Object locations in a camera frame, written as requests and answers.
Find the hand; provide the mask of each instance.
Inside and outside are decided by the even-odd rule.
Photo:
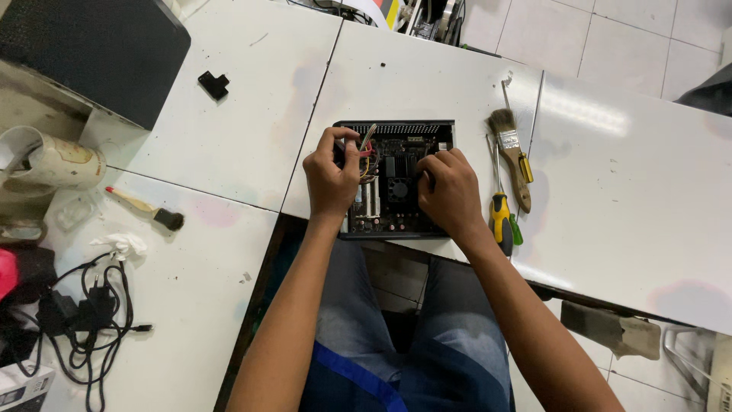
[[[417,163],[417,170],[422,172],[417,183],[419,207],[459,246],[467,244],[477,231],[488,230],[480,207],[478,177],[459,149],[429,155]]]
[[[343,170],[333,163],[333,142],[346,139],[346,164]],[[302,162],[310,192],[310,220],[332,221],[340,226],[356,199],[359,186],[359,134],[349,128],[327,128],[318,148]]]

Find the wooden brush handle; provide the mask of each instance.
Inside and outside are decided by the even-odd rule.
[[[511,182],[513,185],[513,194],[516,196],[516,202],[518,202],[521,210],[529,213],[531,212],[531,194],[529,193],[529,186],[523,178],[523,173],[521,173],[521,166],[518,164],[520,154],[521,150],[518,147],[501,149],[501,155],[508,162],[508,168],[511,171]]]

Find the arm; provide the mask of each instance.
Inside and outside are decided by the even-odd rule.
[[[310,222],[297,256],[264,315],[236,376],[227,411],[296,411],[315,341],[330,252],[359,183],[359,134],[327,128],[302,162],[310,190]],[[333,163],[333,141],[347,138],[346,165]]]
[[[569,331],[504,256],[483,220],[478,179],[458,149],[422,159],[419,206],[465,253],[521,374],[547,411],[622,411]],[[428,180],[435,180],[430,190]]]

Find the person's left hand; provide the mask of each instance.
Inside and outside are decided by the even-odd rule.
[[[346,164],[343,170],[333,163],[333,142],[346,139]],[[338,224],[356,199],[360,181],[359,134],[349,128],[327,128],[318,148],[302,162],[310,192],[310,220],[326,220]]]

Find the ventilation grille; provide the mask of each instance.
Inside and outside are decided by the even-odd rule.
[[[358,125],[358,126],[349,126],[351,129],[354,129],[355,131],[366,134],[368,133],[368,129],[371,127],[371,125]],[[376,126],[376,131],[374,133],[388,133],[388,134],[396,134],[396,133],[437,133],[437,130],[439,130],[439,125],[398,125],[398,126]]]

